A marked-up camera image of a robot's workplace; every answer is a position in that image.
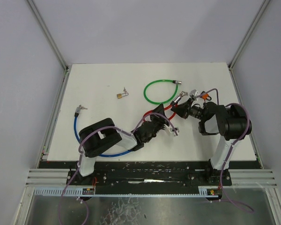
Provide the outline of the red lock key bunch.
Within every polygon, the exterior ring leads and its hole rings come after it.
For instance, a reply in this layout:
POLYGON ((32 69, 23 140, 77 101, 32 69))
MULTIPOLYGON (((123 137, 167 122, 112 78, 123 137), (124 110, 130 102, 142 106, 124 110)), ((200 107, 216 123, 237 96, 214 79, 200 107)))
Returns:
POLYGON ((180 97, 186 97, 186 96, 189 96, 189 93, 186 91, 181 91, 181 93, 179 95, 180 95, 180 97))

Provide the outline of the orange padlock with keys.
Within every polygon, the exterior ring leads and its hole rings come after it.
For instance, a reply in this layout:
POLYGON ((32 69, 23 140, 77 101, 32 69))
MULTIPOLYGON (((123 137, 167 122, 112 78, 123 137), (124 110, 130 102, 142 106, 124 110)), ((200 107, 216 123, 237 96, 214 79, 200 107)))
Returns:
POLYGON ((202 92, 201 93, 201 98, 203 100, 207 100, 207 101, 211 101, 212 100, 212 97, 208 93, 206 93, 206 92, 202 92))

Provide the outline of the green cable lock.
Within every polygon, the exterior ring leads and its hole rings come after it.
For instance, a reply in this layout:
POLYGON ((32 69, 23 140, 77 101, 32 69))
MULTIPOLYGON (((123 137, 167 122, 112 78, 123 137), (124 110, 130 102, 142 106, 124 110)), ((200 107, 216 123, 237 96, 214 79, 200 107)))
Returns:
POLYGON ((181 81, 171 79, 155 80, 147 84, 143 96, 151 104, 167 104, 177 95, 181 81))

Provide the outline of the brass padlock with key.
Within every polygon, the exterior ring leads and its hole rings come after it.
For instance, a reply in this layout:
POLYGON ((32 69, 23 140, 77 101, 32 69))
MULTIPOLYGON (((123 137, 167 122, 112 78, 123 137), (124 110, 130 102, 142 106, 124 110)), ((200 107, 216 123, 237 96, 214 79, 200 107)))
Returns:
POLYGON ((128 95, 129 95, 129 93, 128 93, 128 92, 119 93, 119 94, 117 94, 117 99, 120 99, 120 98, 126 97, 126 96, 128 96, 128 95))

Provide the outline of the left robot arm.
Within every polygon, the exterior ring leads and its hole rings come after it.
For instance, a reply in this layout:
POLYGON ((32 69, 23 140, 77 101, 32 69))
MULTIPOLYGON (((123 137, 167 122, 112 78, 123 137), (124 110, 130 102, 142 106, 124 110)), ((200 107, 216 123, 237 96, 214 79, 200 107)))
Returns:
POLYGON ((149 121, 144 121, 132 132, 126 132, 115 126, 111 118, 106 118, 92 124, 79 132, 80 158, 77 163, 77 180, 88 185, 93 180, 93 172, 96 158, 101 156, 111 147, 117 145, 126 151, 120 153, 125 155, 131 151, 137 151, 144 144, 155 138, 157 133, 169 125, 169 120, 164 113, 163 104, 158 105, 150 114, 149 121))

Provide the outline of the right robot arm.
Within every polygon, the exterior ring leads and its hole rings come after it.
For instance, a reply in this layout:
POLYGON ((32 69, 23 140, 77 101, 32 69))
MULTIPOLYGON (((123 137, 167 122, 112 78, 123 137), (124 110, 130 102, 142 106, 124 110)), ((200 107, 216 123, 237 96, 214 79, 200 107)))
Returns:
POLYGON ((219 170, 229 168, 229 161, 238 142, 251 133, 252 124, 246 109, 236 103, 224 106, 205 102, 200 106, 190 98, 182 104, 173 106, 171 111, 183 119, 189 116, 198 119, 198 131, 201 135, 221 136, 210 159, 212 169, 204 173, 207 184, 216 184, 221 179, 219 170))

